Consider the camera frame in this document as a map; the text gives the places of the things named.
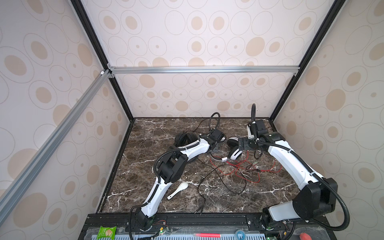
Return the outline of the white headphones with red cable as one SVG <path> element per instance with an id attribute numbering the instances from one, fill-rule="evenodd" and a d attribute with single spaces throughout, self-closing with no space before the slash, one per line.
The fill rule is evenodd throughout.
<path id="1" fill-rule="evenodd" d="M 261 173 L 277 174 L 282 171 L 283 166 L 273 161 L 273 165 L 268 169 L 260 169 L 257 160 L 263 156 L 263 151 L 260 148 L 251 150 L 254 152 L 255 162 L 251 162 L 250 151 L 241 150 L 238 143 L 239 138 L 231 137 L 227 140 L 227 145 L 230 152 L 226 157 L 219 157 L 216 154 L 210 153 L 210 162 L 213 167 L 219 171 L 220 176 L 236 176 L 247 183 L 259 183 L 261 181 Z"/>

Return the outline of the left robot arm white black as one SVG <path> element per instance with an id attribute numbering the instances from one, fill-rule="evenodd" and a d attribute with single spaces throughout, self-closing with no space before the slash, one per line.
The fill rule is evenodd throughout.
<path id="1" fill-rule="evenodd" d="M 143 204 L 132 207 L 132 217 L 141 230 L 148 230 L 154 222 L 154 215 L 169 189 L 184 173 L 187 163 L 200 154 L 213 150 L 225 140 L 225 134 L 218 129 L 206 134 L 192 132 L 179 133 L 174 144 L 155 161 L 153 172 L 156 175 L 154 186 Z"/>

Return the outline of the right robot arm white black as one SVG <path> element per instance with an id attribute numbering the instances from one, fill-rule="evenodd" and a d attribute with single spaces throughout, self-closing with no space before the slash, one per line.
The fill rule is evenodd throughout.
<path id="1" fill-rule="evenodd" d="M 332 231 L 343 231 L 349 226 L 350 212 L 338 194 L 338 184 L 334 179 L 326 179 L 311 168 L 280 133 L 270 133 L 262 120 L 252 119 L 247 125 L 247 131 L 248 137 L 239 139 L 240 150 L 254 150 L 259 147 L 267 151 L 291 175 L 300 190 L 292 201 L 263 209 L 262 221 L 266 227 L 284 220 L 313 220 Z M 341 205 L 344 213 L 342 224 L 334 227 L 316 219 L 332 213 L 337 203 Z"/>

